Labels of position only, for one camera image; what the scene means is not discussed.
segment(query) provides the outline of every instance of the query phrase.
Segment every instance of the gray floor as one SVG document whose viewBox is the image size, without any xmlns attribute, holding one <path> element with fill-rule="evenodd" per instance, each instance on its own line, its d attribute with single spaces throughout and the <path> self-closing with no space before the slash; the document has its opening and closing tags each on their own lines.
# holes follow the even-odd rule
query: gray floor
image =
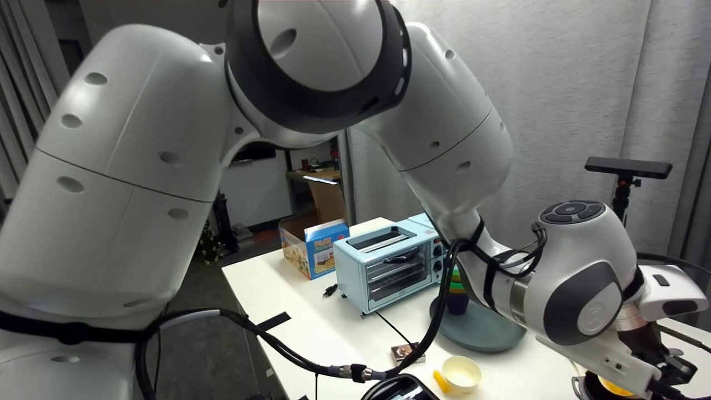
<svg viewBox="0 0 711 400">
<path fill-rule="evenodd" d="M 198 260 L 169 311 L 196 307 L 240 309 L 220 269 Z M 200 320 L 162 333 L 158 400 L 284 398 L 278 380 L 267 376 L 269 362 L 260 344 L 227 320 Z"/>
</svg>

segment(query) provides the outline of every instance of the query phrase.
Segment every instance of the white table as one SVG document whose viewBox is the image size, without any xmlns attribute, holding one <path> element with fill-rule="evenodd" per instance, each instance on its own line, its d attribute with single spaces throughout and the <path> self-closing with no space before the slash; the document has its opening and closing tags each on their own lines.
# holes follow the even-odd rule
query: white table
<svg viewBox="0 0 711 400">
<path fill-rule="evenodd" d="M 351 227 L 351 236 L 364 233 L 389 224 L 389 220 L 369 220 Z M 391 327 L 378 316 L 360 318 L 360 311 L 342 300 L 338 293 L 322 298 L 324 289 L 336 284 L 336 273 L 318 280 L 302 278 L 282 256 L 271 251 L 260 258 L 251 258 L 224 269 L 224 276 L 238 296 L 240 304 L 251 320 L 262 322 L 282 311 L 291 316 L 289 322 L 271 329 L 271 333 L 284 340 L 291 349 L 320 364 L 351 364 L 362 362 L 373 369 L 393 367 L 389 349 L 402 344 Z M 382 311 L 409 340 L 420 340 L 429 327 L 429 302 L 435 298 L 435 289 L 422 291 L 400 304 Z M 684 324 L 684 333 L 711 342 L 711 333 L 691 329 Z M 700 367 L 695 380 L 684 387 L 687 396 L 709 396 L 711 356 L 695 351 L 693 347 L 675 340 L 664 340 L 671 347 L 680 347 L 684 358 Z M 269 344 L 262 344 L 264 353 L 280 378 L 289 398 L 313 396 L 313 373 L 307 373 L 276 353 Z M 504 398 L 575 398 L 571 391 L 571 376 L 575 369 L 571 362 L 544 344 L 533 333 L 527 333 L 522 342 L 500 356 L 484 356 L 464 351 L 444 338 L 438 338 L 427 351 L 427 360 L 407 369 L 431 387 L 440 398 L 438 384 L 431 373 L 444 358 L 460 353 L 475 360 L 482 367 L 482 382 L 473 398 L 504 400 Z M 373 382 L 358 384 L 351 380 L 320 378 L 322 400 L 349 400 L 360 398 Z"/>
</svg>

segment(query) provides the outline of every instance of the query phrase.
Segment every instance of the cup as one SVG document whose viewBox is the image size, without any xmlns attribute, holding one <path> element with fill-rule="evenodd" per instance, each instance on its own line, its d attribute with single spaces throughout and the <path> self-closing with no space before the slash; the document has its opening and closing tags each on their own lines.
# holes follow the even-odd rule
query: cup
<svg viewBox="0 0 711 400">
<path fill-rule="evenodd" d="M 451 356 L 444 360 L 442 369 L 433 371 L 433 378 L 447 398 L 464 398 L 480 384 L 482 371 L 473 360 Z"/>
</svg>

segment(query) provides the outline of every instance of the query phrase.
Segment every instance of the floor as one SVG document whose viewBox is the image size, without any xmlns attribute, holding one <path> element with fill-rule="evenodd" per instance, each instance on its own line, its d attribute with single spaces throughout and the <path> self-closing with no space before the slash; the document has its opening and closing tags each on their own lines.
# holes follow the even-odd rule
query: floor
<svg viewBox="0 0 711 400">
<path fill-rule="evenodd" d="M 231 264 L 249 251 L 222 260 Z M 218 267 L 193 260 L 169 311 L 193 307 L 240 309 Z M 256 340 L 227 320 L 200 320 L 162 333 L 158 400 L 282 400 L 287 398 Z"/>
</svg>

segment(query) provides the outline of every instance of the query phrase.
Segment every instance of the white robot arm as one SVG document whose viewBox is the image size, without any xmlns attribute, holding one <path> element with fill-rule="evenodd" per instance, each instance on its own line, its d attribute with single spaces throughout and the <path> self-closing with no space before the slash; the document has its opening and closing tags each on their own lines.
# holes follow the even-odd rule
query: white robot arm
<svg viewBox="0 0 711 400">
<path fill-rule="evenodd" d="M 227 44 L 122 27 L 64 89 L 0 233 L 0 387 L 13 398 L 58 398 L 58 387 L 76 387 L 67 398 L 131 398 L 131 344 L 60 329 L 80 342 L 64 347 L 9 320 L 144 329 L 176 296 L 222 169 L 244 144 L 313 147 L 358 124 L 442 238 L 462 244 L 478 300 L 635 396 L 653 389 L 660 369 L 618 331 L 702 309 L 704 296 L 682 271 L 640 269 L 598 202 L 547 209 L 535 258 L 495 242 L 475 207 L 507 178 L 513 147 L 455 51 L 387 0 L 231 7 Z M 89 362 L 64 369 L 58 360 L 73 358 L 56 353 Z"/>
</svg>

